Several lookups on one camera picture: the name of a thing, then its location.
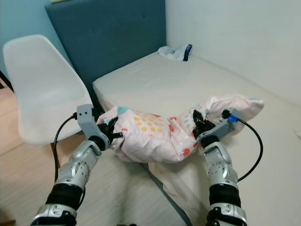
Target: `chair backrest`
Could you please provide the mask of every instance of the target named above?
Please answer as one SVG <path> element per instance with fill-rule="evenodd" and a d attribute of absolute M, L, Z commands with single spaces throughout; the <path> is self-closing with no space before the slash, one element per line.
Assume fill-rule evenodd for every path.
<path fill-rule="evenodd" d="M 11 40 L 4 45 L 5 66 L 19 108 L 39 110 L 80 98 L 88 91 L 64 57 L 42 35 Z"/>

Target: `white wall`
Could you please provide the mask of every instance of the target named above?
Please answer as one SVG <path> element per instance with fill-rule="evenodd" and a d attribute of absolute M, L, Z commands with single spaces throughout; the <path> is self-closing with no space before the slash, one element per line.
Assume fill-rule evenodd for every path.
<path fill-rule="evenodd" d="M 191 43 L 194 55 L 301 107 L 300 0 L 166 0 L 166 28 L 169 46 Z"/>

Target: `upholstered headboard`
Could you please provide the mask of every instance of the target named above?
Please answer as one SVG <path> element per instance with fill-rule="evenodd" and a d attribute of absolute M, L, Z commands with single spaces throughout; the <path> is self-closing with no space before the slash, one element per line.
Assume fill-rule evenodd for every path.
<path fill-rule="evenodd" d="M 166 44 L 164 0 L 69 0 L 46 10 L 94 103 L 92 82 Z"/>

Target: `wooden floor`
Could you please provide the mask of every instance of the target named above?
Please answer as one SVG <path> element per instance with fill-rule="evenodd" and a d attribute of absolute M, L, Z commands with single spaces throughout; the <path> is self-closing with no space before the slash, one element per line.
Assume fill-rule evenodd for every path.
<path fill-rule="evenodd" d="M 17 107 L 8 88 L 0 90 L 1 221 L 29 225 L 53 186 L 50 145 L 32 146 L 17 134 Z M 59 142 L 62 163 L 84 139 L 76 134 Z M 184 226 L 185 223 L 138 163 L 124 163 L 111 150 L 103 152 L 78 210 L 79 226 Z"/>

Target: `chair leg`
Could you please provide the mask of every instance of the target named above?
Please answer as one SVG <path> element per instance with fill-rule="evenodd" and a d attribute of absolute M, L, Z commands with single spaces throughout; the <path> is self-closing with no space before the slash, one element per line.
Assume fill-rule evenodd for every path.
<path fill-rule="evenodd" d="M 0 226 L 12 226 L 16 223 L 15 220 L 9 220 L 9 221 L 5 221 L 3 223 L 0 223 Z"/>
<path fill-rule="evenodd" d="M 54 154 L 55 144 L 51 143 L 50 146 L 51 146 L 52 153 Z M 60 164 L 60 160 L 59 160 L 58 156 L 57 156 L 57 163 L 58 163 L 58 168 L 60 168 L 61 164 Z"/>

